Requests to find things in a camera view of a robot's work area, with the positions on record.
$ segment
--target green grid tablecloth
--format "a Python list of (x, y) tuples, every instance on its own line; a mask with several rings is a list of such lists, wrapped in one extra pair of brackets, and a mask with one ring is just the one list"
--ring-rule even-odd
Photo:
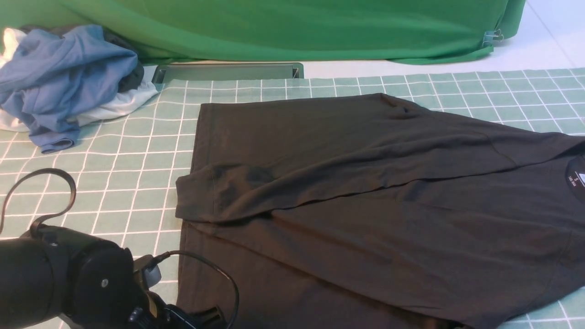
[[(42, 167), (70, 172), (77, 202), (49, 223), (110, 239), (135, 256), (177, 249), (175, 179), (189, 172), (199, 106), (206, 102), (255, 102), (341, 97), (384, 92), (437, 111), (517, 128), (585, 135), (585, 68), (548, 71), (416, 74), (411, 76), (262, 81), (172, 81), (135, 113), (82, 128), (81, 143), (42, 155), (25, 133), (0, 132), (0, 193), (23, 174)], [(0, 239), (25, 231), (32, 219), (60, 211), (64, 182), (36, 177), (10, 202)], [(177, 258), (161, 264), (153, 290), (169, 303), (177, 296)], [(60, 320), (38, 325), (66, 327)], [(585, 329), (585, 289), (542, 310), (518, 317), (506, 329)]]

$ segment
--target green backdrop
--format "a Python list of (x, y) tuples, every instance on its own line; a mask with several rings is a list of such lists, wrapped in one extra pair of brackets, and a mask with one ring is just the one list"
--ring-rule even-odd
[(525, 0), (0, 0), (0, 25), (96, 23), (147, 63), (473, 60), (516, 34)]

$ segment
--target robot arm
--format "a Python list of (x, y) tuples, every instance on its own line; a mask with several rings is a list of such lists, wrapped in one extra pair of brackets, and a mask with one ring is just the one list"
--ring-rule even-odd
[[(37, 170), (11, 188), (2, 209), (0, 233), (13, 191), (24, 180), (47, 173), (67, 180), (70, 203), (58, 214), (36, 219), (22, 237), (0, 241), (0, 329), (21, 329), (55, 317), (72, 329), (231, 328), (238, 312), (238, 288), (207, 259), (172, 251), (134, 261), (130, 250), (114, 242), (44, 225), (45, 220), (66, 213), (75, 201), (75, 182), (62, 170)], [(171, 255), (198, 259), (228, 278), (236, 293), (229, 323), (217, 307), (187, 314), (148, 290), (160, 280), (157, 265)]]

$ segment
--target black cable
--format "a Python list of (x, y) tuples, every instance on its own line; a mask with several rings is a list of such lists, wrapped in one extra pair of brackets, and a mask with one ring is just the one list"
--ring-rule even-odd
[(4, 198), (4, 204), (2, 205), (2, 214), (0, 215), (0, 234), (2, 233), (2, 230), (4, 229), (4, 216), (6, 214), (6, 208), (8, 207), (8, 201), (10, 200), (12, 193), (14, 193), (14, 191), (16, 190), (18, 185), (22, 184), (23, 181), (25, 181), (31, 177), (41, 175), (41, 174), (53, 174), (53, 175), (59, 176), (62, 179), (64, 179), (67, 182), (67, 184), (69, 184), (71, 196), (69, 197), (69, 204), (67, 205), (67, 207), (63, 211), (61, 211), (57, 214), (43, 215), (43, 216), (35, 219), (33, 221), (32, 225), (30, 226), (30, 235), (32, 237), (35, 237), (36, 232), (37, 232), (37, 228), (39, 227), (40, 224), (42, 224), (44, 221), (46, 221), (48, 219), (51, 219), (54, 217), (59, 217), (59, 216), (65, 214), (67, 211), (69, 211), (73, 207), (73, 204), (75, 203), (75, 197), (77, 195), (77, 188), (75, 186), (75, 180), (73, 179), (73, 177), (70, 174), (68, 174), (64, 170), (55, 169), (55, 168), (43, 168), (43, 169), (35, 170), (35, 171), (25, 175), (21, 179), (19, 179), (6, 194), (6, 198)]
[(167, 251), (167, 252), (164, 252), (164, 253), (162, 253), (162, 254), (154, 257), (150, 261), (150, 264), (149, 264), (148, 268), (155, 267), (156, 265), (160, 264), (162, 261), (164, 261), (165, 259), (167, 259), (167, 258), (169, 258), (170, 256), (173, 256), (173, 255), (183, 255), (183, 256), (187, 256), (187, 257), (194, 258), (194, 259), (196, 259), (196, 260), (198, 260), (198, 261), (206, 264), (210, 268), (213, 268), (217, 272), (221, 273), (221, 275), (223, 275), (224, 277), (226, 277), (226, 279), (228, 279), (228, 281), (231, 282), (231, 284), (233, 286), (233, 292), (234, 292), (234, 295), (235, 295), (235, 301), (234, 301), (234, 305), (233, 305), (232, 317), (229, 319), (228, 325), (225, 327), (225, 329), (232, 328), (233, 323), (236, 321), (236, 317), (238, 316), (238, 308), (240, 306), (240, 290), (238, 289), (238, 285), (236, 284), (236, 282), (234, 281), (234, 279), (231, 276), (229, 276), (229, 274), (227, 274), (224, 270), (222, 270), (219, 266), (217, 266), (216, 264), (212, 263), (207, 258), (205, 258), (203, 256), (199, 256), (196, 253), (192, 253), (192, 252), (188, 252), (188, 251), (181, 251), (181, 250)]

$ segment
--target pile of clothes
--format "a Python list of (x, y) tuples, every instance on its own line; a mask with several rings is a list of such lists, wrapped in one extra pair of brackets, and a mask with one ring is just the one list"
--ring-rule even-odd
[(80, 126), (127, 115), (157, 94), (136, 50), (98, 25), (5, 29), (0, 129), (29, 131), (42, 153), (77, 143)]

